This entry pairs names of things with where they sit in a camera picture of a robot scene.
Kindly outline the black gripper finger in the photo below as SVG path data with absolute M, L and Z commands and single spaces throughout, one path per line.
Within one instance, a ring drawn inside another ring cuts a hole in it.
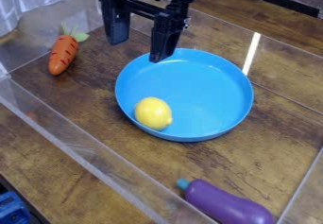
M 175 14 L 159 12 L 154 17 L 151 29 L 150 61 L 159 62 L 169 58 L 175 51 L 187 19 Z
M 129 39 L 130 12 L 121 1 L 102 2 L 105 31 L 111 44 L 123 43 Z

